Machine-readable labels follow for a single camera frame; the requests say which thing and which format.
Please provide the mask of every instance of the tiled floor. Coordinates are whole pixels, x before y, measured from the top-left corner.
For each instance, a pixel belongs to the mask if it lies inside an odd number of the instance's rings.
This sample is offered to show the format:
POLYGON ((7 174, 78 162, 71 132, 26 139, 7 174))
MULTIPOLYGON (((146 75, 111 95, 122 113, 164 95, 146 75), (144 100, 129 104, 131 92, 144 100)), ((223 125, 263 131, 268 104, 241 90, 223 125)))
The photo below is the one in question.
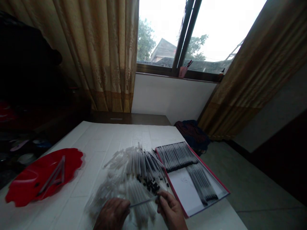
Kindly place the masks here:
POLYGON ((307 208, 224 142, 202 160, 230 190, 228 201, 249 230, 307 229, 307 208))

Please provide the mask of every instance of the white wall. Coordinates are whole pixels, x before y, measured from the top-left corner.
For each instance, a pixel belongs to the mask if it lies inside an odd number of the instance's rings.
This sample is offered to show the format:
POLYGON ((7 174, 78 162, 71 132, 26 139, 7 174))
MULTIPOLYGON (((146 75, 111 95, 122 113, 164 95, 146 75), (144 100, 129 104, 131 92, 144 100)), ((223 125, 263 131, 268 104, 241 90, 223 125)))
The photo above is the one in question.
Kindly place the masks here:
POLYGON ((234 141, 253 152, 307 109, 307 64, 303 66, 238 134, 234 141))
POLYGON ((197 120, 215 83, 136 74, 132 113, 166 115, 176 121, 197 120))

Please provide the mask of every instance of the hand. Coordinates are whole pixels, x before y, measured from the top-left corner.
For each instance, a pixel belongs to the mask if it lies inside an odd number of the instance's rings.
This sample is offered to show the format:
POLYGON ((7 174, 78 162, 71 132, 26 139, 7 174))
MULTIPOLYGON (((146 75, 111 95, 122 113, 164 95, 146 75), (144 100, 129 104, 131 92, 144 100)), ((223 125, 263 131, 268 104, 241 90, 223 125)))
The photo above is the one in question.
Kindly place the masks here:
POLYGON ((121 230, 127 215, 130 213, 130 201, 112 198, 106 202, 96 220, 94 230, 121 230))
POLYGON ((158 195, 160 198, 156 200, 157 212, 161 213, 169 230, 188 230, 180 203, 169 192, 160 191, 158 195))

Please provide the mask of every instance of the gold curtain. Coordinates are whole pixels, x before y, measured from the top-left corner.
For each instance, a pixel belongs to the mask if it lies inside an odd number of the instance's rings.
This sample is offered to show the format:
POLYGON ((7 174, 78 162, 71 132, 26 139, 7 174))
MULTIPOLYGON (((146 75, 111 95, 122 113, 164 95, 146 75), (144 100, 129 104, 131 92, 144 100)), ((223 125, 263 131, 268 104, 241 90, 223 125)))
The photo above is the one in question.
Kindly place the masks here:
POLYGON ((98 111, 131 112, 138 0, 6 0, 0 9, 42 32, 61 69, 98 111))
POLYGON ((307 1, 268 0, 200 118, 210 139, 243 129, 307 62, 306 41, 307 1))

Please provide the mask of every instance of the window frame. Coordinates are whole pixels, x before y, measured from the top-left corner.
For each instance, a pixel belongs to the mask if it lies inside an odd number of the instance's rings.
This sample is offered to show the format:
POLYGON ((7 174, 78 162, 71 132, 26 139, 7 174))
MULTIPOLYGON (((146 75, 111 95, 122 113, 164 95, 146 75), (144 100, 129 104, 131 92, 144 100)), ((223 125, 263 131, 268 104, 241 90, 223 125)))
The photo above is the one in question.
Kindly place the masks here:
MULTIPOLYGON (((180 67, 182 66, 185 60, 185 54, 188 49, 190 39, 192 37, 194 26, 197 20, 197 15, 201 6, 201 1, 202 0, 188 0, 185 5, 184 20, 181 26, 180 36, 172 68, 137 63, 137 68, 136 68, 137 73, 143 73, 143 74, 147 73, 153 75, 178 78, 180 67)), ((187 73, 185 74, 184 79, 208 81, 214 83, 220 82, 218 74, 204 73, 193 70, 188 70, 187 73)))

